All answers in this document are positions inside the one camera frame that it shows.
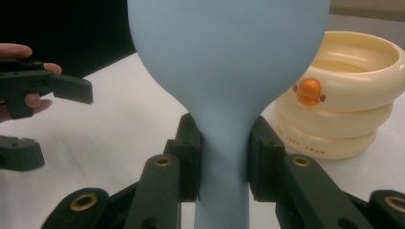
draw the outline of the cream plastic ring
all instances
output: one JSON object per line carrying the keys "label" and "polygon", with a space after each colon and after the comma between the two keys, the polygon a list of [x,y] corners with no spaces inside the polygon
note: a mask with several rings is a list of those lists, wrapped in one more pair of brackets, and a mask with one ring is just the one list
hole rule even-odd
{"label": "cream plastic ring", "polygon": [[295,128],[321,137],[353,137],[375,131],[391,115],[394,103],[368,111],[338,113],[306,106],[291,94],[282,94],[273,109]]}
{"label": "cream plastic ring", "polygon": [[344,159],[362,153],[373,143],[377,131],[349,138],[327,138],[308,135],[292,127],[277,111],[272,111],[271,127],[287,147],[297,153],[321,158]]}
{"label": "cream plastic ring", "polygon": [[295,88],[307,79],[319,82],[324,100],[317,102],[320,109],[356,112],[381,107],[405,90],[405,52],[376,36],[328,31]]}

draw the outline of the orange knob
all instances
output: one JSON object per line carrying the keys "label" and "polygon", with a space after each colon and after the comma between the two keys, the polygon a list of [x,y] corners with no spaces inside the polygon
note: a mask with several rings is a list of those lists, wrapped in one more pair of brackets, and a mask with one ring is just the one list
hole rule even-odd
{"label": "orange knob", "polygon": [[321,94],[321,85],[318,80],[309,78],[300,83],[297,89],[297,99],[300,103],[308,106],[319,103],[319,95]]}

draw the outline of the finger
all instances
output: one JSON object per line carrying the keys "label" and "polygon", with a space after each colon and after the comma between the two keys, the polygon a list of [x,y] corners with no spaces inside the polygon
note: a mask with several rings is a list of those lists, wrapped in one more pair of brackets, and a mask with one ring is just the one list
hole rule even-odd
{"label": "finger", "polygon": [[62,73],[62,68],[60,68],[60,66],[57,65],[57,64],[44,63],[44,67],[45,67],[46,70],[49,70],[49,71],[51,71],[53,73],[58,73],[58,74]]}
{"label": "finger", "polygon": [[2,104],[0,105],[0,122],[4,122],[10,120],[9,111],[7,111],[7,107]]}
{"label": "finger", "polygon": [[41,105],[41,96],[39,96],[39,94],[27,94],[25,96],[25,102],[28,107],[39,107]]}
{"label": "finger", "polygon": [[32,49],[25,45],[0,43],[0,58],[24,59],[32,54]]}
{"label": "finger", "polygon": [[41,105],[39,107],[33,108],[33,113],[38,114],[47,110],[52,105],[52,101],[50,99],[42,99]]}

